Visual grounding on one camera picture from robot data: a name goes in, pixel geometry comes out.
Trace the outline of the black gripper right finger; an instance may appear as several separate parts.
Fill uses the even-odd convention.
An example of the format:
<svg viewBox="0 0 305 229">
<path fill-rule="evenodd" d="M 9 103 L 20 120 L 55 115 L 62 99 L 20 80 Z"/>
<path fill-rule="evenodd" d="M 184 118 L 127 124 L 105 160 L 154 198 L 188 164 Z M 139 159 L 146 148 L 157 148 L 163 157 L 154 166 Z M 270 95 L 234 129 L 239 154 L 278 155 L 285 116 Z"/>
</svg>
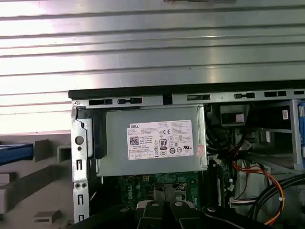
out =
<svg viewBox="0 0 305 229">
<path fill-rule="evenodd" d="M 219 206 L 197 210 L 189 201 L 177 200 L 172 184 L 166 184 L 166 202 L 181 229 L 263 229 L 264 224 Z"/>
</svg>

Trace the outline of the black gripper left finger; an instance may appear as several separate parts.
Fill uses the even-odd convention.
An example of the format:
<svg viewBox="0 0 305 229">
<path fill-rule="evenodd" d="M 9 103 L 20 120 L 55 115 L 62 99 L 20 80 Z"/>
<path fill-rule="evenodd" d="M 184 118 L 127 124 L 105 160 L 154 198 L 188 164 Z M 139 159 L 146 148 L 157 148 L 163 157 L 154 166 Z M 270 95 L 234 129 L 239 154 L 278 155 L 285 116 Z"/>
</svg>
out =
<svg viewBox="0 0 305 229">
<path fill-rule="evenodd" d="M 70 229 L 161 229 L 165 209 L 165 198 L 160 192 L 165 184 L 156 184 L 155 199 L 138 203 L 135 210 L 125 204 L 107 208 L 87 219 L 69 226 Z"/>
</svg>

